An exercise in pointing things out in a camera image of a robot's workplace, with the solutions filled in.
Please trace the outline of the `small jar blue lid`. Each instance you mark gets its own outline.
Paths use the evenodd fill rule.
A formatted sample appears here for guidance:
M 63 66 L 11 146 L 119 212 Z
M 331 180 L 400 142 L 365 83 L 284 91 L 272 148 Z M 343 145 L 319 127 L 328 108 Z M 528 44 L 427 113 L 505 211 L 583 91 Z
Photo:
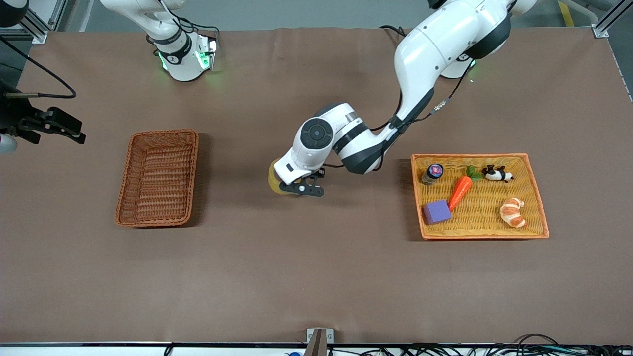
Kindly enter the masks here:
M 443 175 L 444 168 L 441 164 L 431 164 L 424 171 L 421 176 L 420 182 L 423 185 L 434 185 Z

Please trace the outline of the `orange toy carrot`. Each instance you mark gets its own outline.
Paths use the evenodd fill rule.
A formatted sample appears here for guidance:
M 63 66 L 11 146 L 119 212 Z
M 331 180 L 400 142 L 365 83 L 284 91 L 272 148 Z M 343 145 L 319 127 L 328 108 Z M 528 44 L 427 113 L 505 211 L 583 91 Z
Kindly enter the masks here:
M 452 195 L 448 201 L 449 211 L 452 212 L 457 205 L 463 200 L 468 191 L 472 188 L 474 182 L 482 179 L 482 173 L 473 165 L 466 167 L 465 174 L 461 176 L 455 184 Z

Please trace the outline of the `toy croissant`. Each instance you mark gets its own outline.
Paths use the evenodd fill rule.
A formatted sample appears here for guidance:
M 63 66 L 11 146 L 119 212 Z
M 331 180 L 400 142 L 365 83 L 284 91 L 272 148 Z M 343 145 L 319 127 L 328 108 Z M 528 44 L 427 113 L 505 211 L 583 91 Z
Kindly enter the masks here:
M 500 207 L 500 218 L 512 228 L 523 228 L 527 224 L 521 215 L 525 201 L 519 198 L 508 198 Z

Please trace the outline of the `purple foam block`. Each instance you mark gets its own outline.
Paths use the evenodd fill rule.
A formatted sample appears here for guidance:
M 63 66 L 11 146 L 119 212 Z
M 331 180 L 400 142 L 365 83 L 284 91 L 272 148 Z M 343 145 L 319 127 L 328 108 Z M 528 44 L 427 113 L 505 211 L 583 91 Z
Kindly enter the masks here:
M 426 225 L 435 225 L 452 218 L 452 212 L 446 200 L 427 203 L 423 205 L 422 211 Z

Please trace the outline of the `brown table cloth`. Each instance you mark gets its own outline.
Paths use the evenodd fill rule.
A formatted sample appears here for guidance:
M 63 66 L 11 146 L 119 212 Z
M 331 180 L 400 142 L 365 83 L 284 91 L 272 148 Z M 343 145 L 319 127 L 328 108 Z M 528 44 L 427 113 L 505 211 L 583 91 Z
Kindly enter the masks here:
M 446 106 L 364 176 L 284 197 L 269 164 L 299 126 L 350 103 L 393 114 L 394 38 L 376 29 L 220 35 L 220 71 L 179 83 L 140 33 L 53 33 L 31 56 L 65 79 L 78 145 L 43 135 L 0 155 L 0 342 L 633 343 L 633 104 L 607 39 L 514 29 Z M 114 216 L 137 132 L 191 129 L 190 220 Z M 549 239 L 423 241 L 413 153 L 525 152 Z

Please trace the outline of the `yellow wicker basket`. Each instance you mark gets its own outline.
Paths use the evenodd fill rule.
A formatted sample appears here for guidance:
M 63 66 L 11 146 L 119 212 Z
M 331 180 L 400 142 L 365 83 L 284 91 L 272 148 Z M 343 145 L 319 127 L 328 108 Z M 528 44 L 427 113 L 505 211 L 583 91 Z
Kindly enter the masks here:
M 549 227 L 534 172 L 526 153 L 497 154 L 413 154 L 410 158 L 413 174 L 413 191 L 421 230 L 425 240 L 529 240 L 547 239 Z M 420 182 L 424 171 L 431 164 L 441 164 L 444 173 L 434 185 Z M 426 225 L 422 207 L 436 200 L 446 200 L 452 195 L 456 181 L 465 174 L 466 167 L 473 165 L 478 171 L 493 164 L 506 166 L 514 180 L 481 180 L 474 182 L 463 200 L 452 211 L 447 221 Z M 525 201 L 521 215 L 527 224 L 512 228 L 500 218 L 500 207 L 508 198 Z

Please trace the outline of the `brown wicker basket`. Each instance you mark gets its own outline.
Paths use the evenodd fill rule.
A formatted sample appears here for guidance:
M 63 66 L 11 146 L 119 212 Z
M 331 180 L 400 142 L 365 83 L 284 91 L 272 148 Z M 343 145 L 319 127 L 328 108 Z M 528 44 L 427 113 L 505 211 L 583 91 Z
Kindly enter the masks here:
M 192 215 L 199 134 L 191 129 L 135 133 L 128 144 L 115 225 L 162 228 Z

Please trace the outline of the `black white panda toy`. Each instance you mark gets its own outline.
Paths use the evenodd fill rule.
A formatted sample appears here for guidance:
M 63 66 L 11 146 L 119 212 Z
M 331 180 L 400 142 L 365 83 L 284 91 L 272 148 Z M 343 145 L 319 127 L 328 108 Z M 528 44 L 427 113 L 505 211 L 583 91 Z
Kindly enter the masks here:
M 496 167 L 493 164 L 489 164 L 481 170 L 481 173 L 486 180 L 490 181 L 502 181 L 508 183 L 515 179 L 511 172 L 506 171 L 505 165 Z

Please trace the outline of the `aluminium frame profile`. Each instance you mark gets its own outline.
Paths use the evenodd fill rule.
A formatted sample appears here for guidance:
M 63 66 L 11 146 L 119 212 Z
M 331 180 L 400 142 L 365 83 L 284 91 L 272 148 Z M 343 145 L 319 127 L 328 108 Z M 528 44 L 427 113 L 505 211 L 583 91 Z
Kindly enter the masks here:
M 25 16 L 19 25 L 32 37 L 34 45 L 44 44 L 50 31 L 49 25 L 27 8 Z
M 608 38 L 608 30 L 620 19 L 624 18 L 628 10 L 633 10 L 633 0 L 605 0 L 610 3 L 610 7 L 605 11 L 604 16 L 592 25 L 594 37 L 597 39 Z

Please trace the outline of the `clear yellowish tape roll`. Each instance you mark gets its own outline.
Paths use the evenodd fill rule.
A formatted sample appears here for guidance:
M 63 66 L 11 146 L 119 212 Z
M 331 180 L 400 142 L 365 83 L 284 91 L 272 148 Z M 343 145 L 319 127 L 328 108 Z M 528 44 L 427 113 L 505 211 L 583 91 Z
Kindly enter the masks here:
M 282 195 L 282 196 L 291 195 L 289 192 L 285 192 L 285 191 L 282 191 L 282 189 L 280 189 L 280 184 L 283 183 L 283 181 L 279 180 L 275 171 L 275 164 L 276 162 L 278 162 L 278 160 L 280 160 L 280 158 L 275 159 L 273 162 L 271 162 L 269 166 L 269 170 L 268 170 L 269 187 L 273 192 L 275 192 L 278 195 Z

